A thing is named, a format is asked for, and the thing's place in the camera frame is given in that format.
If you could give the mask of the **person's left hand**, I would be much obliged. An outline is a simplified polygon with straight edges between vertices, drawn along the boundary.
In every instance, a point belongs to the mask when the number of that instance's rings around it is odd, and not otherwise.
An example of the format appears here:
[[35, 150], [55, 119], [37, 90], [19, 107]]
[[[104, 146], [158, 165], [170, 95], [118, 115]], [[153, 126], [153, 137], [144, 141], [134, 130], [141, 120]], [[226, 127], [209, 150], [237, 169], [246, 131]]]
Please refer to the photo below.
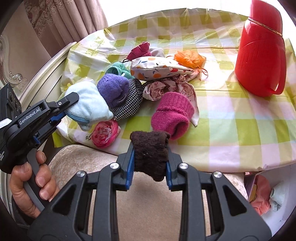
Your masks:
[[46, 156], [42, 151], [36, 152], [39, 163], [37, 174], [33, 173], [30, 163], [14, 166], [9, 181], [13, 200], [19, 210], [30, 218], [37, 218], [41, 208], [36, 206], [38, 201], [51, 201], [59, 192], [55, 177], [46, 164]]

